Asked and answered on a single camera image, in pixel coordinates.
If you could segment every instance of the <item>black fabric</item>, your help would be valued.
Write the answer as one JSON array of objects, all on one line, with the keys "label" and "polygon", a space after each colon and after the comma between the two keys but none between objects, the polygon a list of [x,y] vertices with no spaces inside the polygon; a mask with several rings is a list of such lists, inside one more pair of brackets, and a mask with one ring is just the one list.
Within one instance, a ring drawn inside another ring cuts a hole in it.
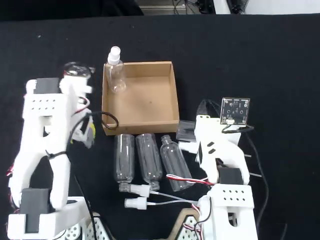
[{"label": "black fabric", "polygon": [[[14,161],[23,128],[25,84],[29,79],[57,77],[63,65],[80,61],[96,67],[90,81],[91,109],[101,109],[103,64],[113,45],[121,47],[124,62],[172,61],[182,120],[195,120],[202,99],[251,98],[248,124],[260,153],[270,187],[270,201],[261,223],[261,240],[277,240],[288,223],[287,240],[308,239],[319,226],[319,56],[320,15],[283,16],[153,16],[0,23],[1,182],[0,226],[12,212],[6,170]],[[94,118],[92,149],[75,142],[70,157],[94,211],[108,221],[119,240],[166,238],[182,207],[188,204],[124,208],[124,198],[113,179],[114,138],[105,136]],[[246,154],[253,154],[240,140]],[[204,173],[184,154],[194,178]],[[249,170],[259,173],[255,157]],[[139,166],[135,184],[143,183]],[[47,177],[33,176],[34,188]],[[255,207],[264,198],[263,182],[251,177]],[[207,188],[196,184],[176,193],[197,200]],[[163,179],[160,191],[172,193]],[[72,196],[79,195],[73,178]],[[159,196],[151,201],[163,200]]]},{"label": "black fabric", "polygon": [[135,0],[0,0],[0,21],[138,15]]}]

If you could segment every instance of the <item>red and white wire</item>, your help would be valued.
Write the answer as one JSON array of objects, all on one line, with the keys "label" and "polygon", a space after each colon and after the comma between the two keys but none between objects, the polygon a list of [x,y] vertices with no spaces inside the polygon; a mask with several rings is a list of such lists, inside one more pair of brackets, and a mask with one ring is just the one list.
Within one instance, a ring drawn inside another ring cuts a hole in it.
[{"label": "red and white wire", "polygon": [[9,177],[10,175],[12,175],[13,173],[13,169],[14,169],[14,165],[12,164],[9,169],[6,171],[6,176]]},{"label": "red and white wire", "polygon": [[84,107],[78,109],[77,111],[75,111],[74,114],[78,114],[80,112],[82,112],[83,110],[87,109],[90,106],[90,100],[84,96],[79,96],[79,99],[85,100],[86,104],[84,105]]},{"label": "red and white wire", "polygon": [[194,178],[184,178],[184,177],[180,177],[177,175],[173,175],[173,174],[167,174],[166,177],[168,179],[171,180],[176,180],[176,181],[185,181],[185,182],[190,182],[190,183],[197,183],[197,184],[205,184],[205,185],[214,185],[212,182],[206,181],[206,180],[202,180],[202,179],[194,179]]},{"label": "red and white wire", "polygon": [[[182,226],[183,226],[185,229],[188,229],[188,230],[190,230],[190,231],[192,231],[192,232],[195,231],[195,229],[194,229],[192,226],[190,226],[190,225],[188,225],[188,224],[186,224],[186,223],[182,223]],[[200,226],[200,228],[198,228],[198,229],[196,230],[196,233],[195,233],[195,234],[199,234],[200,240],[204,239],[204,238],[203,238],[203,234],[202,234],[202,226]]]}]

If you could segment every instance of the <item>black cable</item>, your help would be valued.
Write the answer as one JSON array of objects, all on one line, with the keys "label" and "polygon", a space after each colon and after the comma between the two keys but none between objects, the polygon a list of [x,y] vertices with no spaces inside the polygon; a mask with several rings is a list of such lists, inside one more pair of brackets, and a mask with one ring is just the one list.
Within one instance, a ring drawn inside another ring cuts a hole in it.
[{"label": "black cable", "polygon": [[205,220],[202,220],[202,221],[198,221],[195,225],[194,225],[194,232],[195,232],[195,235],[196,235],[196,239],[197,240],[199,240],[199,238],[198,238],[198,234],[197,234],[197,225],[198,224],[202,224],[202,223],[204,223],[204,222],[206,222],[209,218],[210,218],[210,216],[211,216],[211,211],[212,211],[212,200],[211,200],[211,197],[209,198],[209,200],[210,200],[210,211],[209,211],[209,215],[206,217],[206,219]]},{"label": "black cable", "polygon": [[[71,146],[72,136],[73,136],[75,130],[77,129],[77,127],[78,127],[86,118],[89,118],[90,116],[95,116],[95,115],[106,115],[106,116],[111,117],[111,118],[116,122],[116,126],[115,126],[115,127],[110,127],[110,126],[108,126],[107,124],[105,124],[103,120],[101,120],[101,121],[102,121],[102,124],[103,124],[106,128],[108,128],[108,129],[114,130],[114,129],[116,129],[116,128],[118,127],[118,125],[119,125],[118,119],[117,119],[114,115],[112,115],[111,113],[109,113],[109,112],[105,112],[105,111],[95,111],[95,112],[90,112],[90,113],[88,112],[86,115],[84,115],[84,116],[73,126],[72,130],[70,131],[69,138],[68,138],[68,140],[67,140],[67,144],[66,144],[66,154],[67,154],[67,156],[68,156],[68,159],[69,159],[71,165],[73,165],[73,162],[71,161],[71,158],[69,157],[69,154],[68,154],[68,153],[69,153],[70,146]],[[80,182],[79,182],[79,180],[78,180],[78,178],[77,178],[76,173],[73,172],[73,175],[74,175],[75,182],[76,182],[76,184],[78,185],[78,187],[79,187],[79,189],[80,189],[80,192],[81,192],[81,194],[82,194],[82,196],[83,196],[83,198],[84,198],[85,204],[86,204],[86,206],[87,206],[87,208],[88,208],[88,211],[89,211],[89,214],[90,214],[90,218],[91,218],[91,221],[92,221],[92,228],[93,228],[94,240],[98,240],[98,239],[97,239],[97,230],[96,230],[94,215],[93,215],[93,211],[92,211],[90,202],[89,202],[88,199],[86,198],[86,195],[85,195],[84,190],[83,190],[83,188],[82,188],[82,186],[81,186],[81,184],[80,184]]]},{"label": "black cable", "polygon": [[268,185],[268,182],[267,182],[267,179],[266,179],[266,176],[264,174],[264,171],[262,169],[262,165],[261,165],[261,161],[260,161],[260,157],[259,157],[259,154],[258,154],[258,150],[254,144],[254,142],[251,140],[251,137],[246,133],[245,134],[246,136],[246,139],[248,140],[250,146],[253,148],[253,151],[254,151],[254,154],[255,154],[255,157],[256,157],[256,161],[258,163],[258,168],[259,168],[259,171],[260,171],[260,174],[262,176],[262,179],[263,179],[263,182],[264,182],[264,186],[265,186],[265,199],[264,199],[264,202],[263,202],[263,205],[258,213],[258,216],[256,217],[256,221],[255,221],[255,227],[256,227],[256,231],[259,235],[259,229],[260,229],[260,222],[261,222],[261,219],[262,219],[262,216],[265,212],[265,209],[267,207],[267,204],[268,204],[268,200],[269,200],[269,185]]},{"label": "black cable", "polygon": [[283,228],[283,231],[282,231],[280,240],[285,240],[286,233],[287,233],[287,228],[288,228],[288,224],[286,223],[286,224],[284,225],[284,228]]},{"label": "black cable", "polygon": [[195,11],[189,6],[189,1],[185,1],[185,6],[186,6],[186,9],[187,7],[191,10],[191,12],[193,12],[193,14],[196,14]]},{"label": "black cable", "polygon": [[66,231],[67,231],[67,229],[64,230],[64,232],[60,236],[58,236],[58,237],[56,237],[56,238],[54,238],[52,240],[57,240],[57,239],[61,238],[63,235],[65,235]]},{"label": "black cable", "polygon": [[172,0],[173,14],[176,14],[175,0]]},{"label": "black cable", "polygon": [[177,10],[177,6],[178,4],[181,2],[182,0],[179,0],[176,4],[174,3],[174,0],[172,0],[172,5],[173,5],[173,12],[176,13],[177,15],[180,15],[178,10]]},{"label": "black cable", "polygon": [[245,125],[245,127],[241,127],[236,130],[226,130],[226,129],[230,128],[230,126],[231,126],[231,124],[228,124],[225,128],[222,129],[221,132],[223,134],[235,134],[235,133],[246,133],[246,132],[250,132],[255,129],[253,126]]},{"label": "black cable", "polygon": [[187,0],[184,0],[185,15],[188,15]]}]

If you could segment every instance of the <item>robotic arm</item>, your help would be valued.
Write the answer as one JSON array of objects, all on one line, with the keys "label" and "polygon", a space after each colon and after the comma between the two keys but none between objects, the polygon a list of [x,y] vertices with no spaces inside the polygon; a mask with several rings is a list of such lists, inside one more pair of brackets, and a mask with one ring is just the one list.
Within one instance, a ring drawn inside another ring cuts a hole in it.
[{"label": "robotic arm", "polygon": [[[244,153],[238,147],[241,136],[238,130],[246,126],[244,123],[247,122],[249,101],[245,108],[241,103],[239,107],[237,99],[230,103],[232,105],[228,105],[226,110],[228,114],[224,116],[222,104],[221,118],[197,115],[194,129],[196,142],[179,142],[179,147],[197,154],[196,162],[206,172],[208,181],[214,184],[207,195],[201,197],[198,202],[204,239],[257,240],[254,201],[251,187],[248,185],[250,174]],[[221,124],[223,117],[231,123],[228,130],[234,133],[223,133],[226,127],[225,124]]]},{"label": "robotic arm", "polygon": [[[19,214],[9,215],[10,239],[52,239],[89,217],[83,197],[68,197],[70,162],[65,152],[71,129],[91,112],[86,94],[92,89],[87,81],[87,76],[65,74],[61,80],[39,78],[26,84],[20,151],[9,180],[11,200],[19,208]],[[94,134],[90,117],[72,139],[90,148]],[[30,178],[44,156],[53,172],[52,189],[30,188]]]}]

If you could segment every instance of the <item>floor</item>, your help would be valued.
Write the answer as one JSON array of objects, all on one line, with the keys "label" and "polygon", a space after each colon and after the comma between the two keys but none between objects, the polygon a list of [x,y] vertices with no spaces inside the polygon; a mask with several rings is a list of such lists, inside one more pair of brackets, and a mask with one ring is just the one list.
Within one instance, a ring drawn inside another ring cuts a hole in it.
[{"label": "floor", "polygon": [[201,14],[196,0],[135,0],[145,15]]}]

